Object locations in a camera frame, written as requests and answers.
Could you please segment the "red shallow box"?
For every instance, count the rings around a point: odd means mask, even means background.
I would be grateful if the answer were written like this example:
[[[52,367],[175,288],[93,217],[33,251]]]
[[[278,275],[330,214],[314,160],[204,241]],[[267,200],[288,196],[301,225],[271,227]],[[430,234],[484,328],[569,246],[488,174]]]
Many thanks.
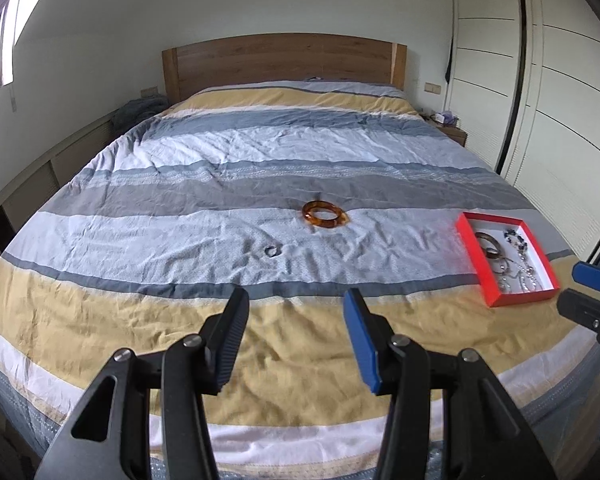
[[[522,220],[463,211],[456,230],[488,307],[549,300],[559,292],[547,256]]]

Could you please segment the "dark olive bangle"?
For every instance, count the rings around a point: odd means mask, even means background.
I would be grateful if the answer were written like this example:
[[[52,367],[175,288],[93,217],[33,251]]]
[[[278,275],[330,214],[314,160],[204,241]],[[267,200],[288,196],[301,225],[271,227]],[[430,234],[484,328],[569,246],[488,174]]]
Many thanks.
[[[486,258],[489,260],[500,260],[504,257],[504,249],[494,236],[486,232],[476,231],[475,237]]]

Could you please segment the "amber translucent bangle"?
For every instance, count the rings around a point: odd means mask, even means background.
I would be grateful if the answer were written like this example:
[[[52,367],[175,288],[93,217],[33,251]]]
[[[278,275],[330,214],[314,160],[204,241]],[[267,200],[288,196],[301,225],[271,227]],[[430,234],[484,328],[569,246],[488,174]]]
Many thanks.
[[[306,222],[321,229],[335,229],[349,222],[342,208],[326,200],[311,200],[302,206],[301,212]]]

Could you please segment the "thin silver bangle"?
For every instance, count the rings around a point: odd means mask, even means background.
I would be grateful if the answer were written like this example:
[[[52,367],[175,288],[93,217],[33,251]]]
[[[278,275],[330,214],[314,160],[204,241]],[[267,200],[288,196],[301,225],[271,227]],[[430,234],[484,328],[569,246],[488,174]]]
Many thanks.
[[[512,272],[512,260],[506,256],[490,258],[489,263],[494,274],[505,275]]]

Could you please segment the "striped bed quilt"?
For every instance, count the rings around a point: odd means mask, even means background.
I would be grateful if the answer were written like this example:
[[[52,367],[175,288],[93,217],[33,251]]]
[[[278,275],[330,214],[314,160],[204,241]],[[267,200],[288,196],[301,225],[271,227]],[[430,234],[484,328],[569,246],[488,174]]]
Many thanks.
[[[321,229],[302,206],[349,217]],[[234,287],[250,315],[230,383],[206,404],[227,471],[366,477],[388,404],[358,374],[341,298],[429,350],[475,348],[560,474],[595,441],[594,336],[554,300],[486,306],[463,211],[520,219],[558,280],[576,263],[516,188],[420,119],[401,93],[347,81],[206,90],[119,136],[0,257],[0,407],[36,454],[114,350],[168,348]]]

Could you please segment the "wooden nightstand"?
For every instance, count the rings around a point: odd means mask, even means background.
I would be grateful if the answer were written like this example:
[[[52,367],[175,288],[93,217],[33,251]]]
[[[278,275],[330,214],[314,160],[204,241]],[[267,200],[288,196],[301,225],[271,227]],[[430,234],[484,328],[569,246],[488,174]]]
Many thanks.
[[[430,118],[426,120],[426,123],[430,126],[433,126],[434,128],[437,128],[439,131],[448,136],[451,140],[460,144],[460,146],[466,145],[467,133],[461,128],[457,128],[455,126],[441,125]]]

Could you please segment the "tissue box on nightstand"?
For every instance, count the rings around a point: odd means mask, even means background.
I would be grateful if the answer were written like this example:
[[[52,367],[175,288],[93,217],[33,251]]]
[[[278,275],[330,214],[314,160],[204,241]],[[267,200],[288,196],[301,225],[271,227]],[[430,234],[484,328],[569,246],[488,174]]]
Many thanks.
[[[455,127],[457,124],[457,117],[449,110],[434,113],[432,119],[442,126]]]

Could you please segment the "white sliding wardrobe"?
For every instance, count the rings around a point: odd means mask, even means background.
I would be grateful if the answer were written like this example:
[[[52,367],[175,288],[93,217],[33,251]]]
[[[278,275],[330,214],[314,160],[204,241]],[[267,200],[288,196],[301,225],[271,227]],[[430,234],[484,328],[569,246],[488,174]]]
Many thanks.
[[[600,255],[600,20],[586,0],[453,0],[445,106],[573,252]]]

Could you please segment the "dark clothing pile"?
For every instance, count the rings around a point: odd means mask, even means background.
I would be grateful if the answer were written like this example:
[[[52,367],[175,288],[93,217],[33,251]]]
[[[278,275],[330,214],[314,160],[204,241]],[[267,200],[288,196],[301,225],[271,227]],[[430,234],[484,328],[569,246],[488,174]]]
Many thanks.
[[[129,101],[114,112],[114,116],[111,117],[112,128],[117,134],[125,133],[143,120],[163,112],[168,107],[168,98],[161,94]]]

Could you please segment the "low white shelf unit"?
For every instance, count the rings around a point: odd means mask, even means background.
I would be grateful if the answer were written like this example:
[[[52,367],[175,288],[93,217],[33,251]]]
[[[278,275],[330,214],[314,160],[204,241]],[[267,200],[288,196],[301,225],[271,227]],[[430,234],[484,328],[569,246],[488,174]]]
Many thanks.
[[[112,141],[109,113],[50,148],[0,192],[0,255],[18,231],[57,191]]]

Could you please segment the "wooden headboard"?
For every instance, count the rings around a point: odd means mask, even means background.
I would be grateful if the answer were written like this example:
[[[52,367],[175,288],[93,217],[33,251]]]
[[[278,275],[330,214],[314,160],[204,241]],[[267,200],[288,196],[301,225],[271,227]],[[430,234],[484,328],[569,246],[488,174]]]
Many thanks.
[[[352,80],[405,88],[405,44],[370,38],[271,32],[196,42],[161,52],[171,103],[231,84],[272,80]]]

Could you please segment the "wall switch panel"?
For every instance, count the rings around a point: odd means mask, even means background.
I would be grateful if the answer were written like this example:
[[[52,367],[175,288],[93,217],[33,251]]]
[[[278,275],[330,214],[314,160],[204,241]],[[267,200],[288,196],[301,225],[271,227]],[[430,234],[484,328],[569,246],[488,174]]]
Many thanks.
[[[432,82],[426,82],[424,91],[433,94],[440,94],[442,87],[440,84],[433,84]]]

